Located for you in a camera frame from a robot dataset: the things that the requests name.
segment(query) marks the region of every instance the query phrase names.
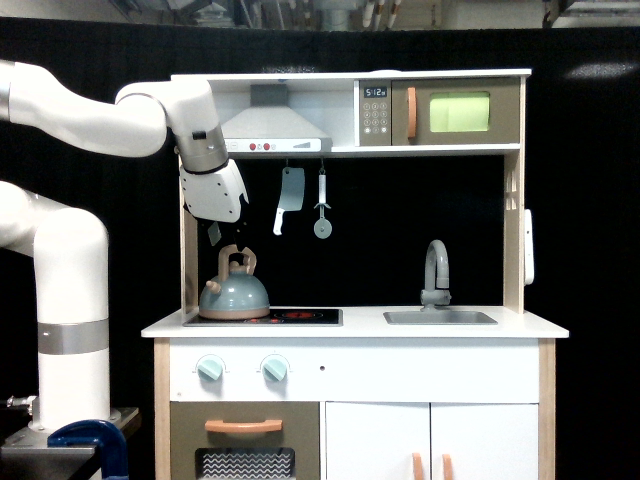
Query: oven window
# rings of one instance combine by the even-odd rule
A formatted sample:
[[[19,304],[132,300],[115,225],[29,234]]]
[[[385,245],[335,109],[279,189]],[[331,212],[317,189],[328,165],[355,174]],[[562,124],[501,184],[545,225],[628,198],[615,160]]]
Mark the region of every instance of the oven window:
[[[432,132],[489,130],[489,92],[432,93],[429,105]]]
[[[292,448],[199,448],[196,478],[295,478],[295,452]]]

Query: range hood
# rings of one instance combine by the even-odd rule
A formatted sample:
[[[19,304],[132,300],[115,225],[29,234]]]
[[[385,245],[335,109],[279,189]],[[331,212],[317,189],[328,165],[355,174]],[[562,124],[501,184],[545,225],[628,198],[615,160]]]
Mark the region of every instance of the range hood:
[[[222,125],[229,153],[330,152],[331,137],[290,108],[286,85],[252,85],[251,106]]]

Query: blue kettle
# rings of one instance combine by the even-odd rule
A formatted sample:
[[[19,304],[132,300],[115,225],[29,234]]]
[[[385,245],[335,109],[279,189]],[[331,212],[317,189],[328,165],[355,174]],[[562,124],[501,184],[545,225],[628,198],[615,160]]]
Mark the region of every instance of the blue kettle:
[[[235,253],[244,256],[242,265],[229,262]],[[269,296],[262,282],[253,276],[256,255],[245,247],[227,245],[218,255],[218,275],[207,281],[200,295],[200,316],[214,320],[246,320],[269,315]]]

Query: gray faucet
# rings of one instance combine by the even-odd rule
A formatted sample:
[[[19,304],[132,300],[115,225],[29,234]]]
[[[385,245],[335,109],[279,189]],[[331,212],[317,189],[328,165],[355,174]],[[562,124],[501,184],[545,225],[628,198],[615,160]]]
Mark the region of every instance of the gray faucet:
[[[447,249],[440,240],[434,240],[427,248],[427,261],[424,266],[424,290],[420,293],[422,312],[432,310],[434,305],[449,305],[449,257]]]

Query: sink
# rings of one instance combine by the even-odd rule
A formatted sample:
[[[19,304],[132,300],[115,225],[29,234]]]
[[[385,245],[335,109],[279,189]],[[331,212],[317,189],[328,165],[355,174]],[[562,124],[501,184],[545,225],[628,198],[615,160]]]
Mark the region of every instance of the sink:
[[[497,325],[482,312],[436,310],[429,312],[385,312],[390,325]]]

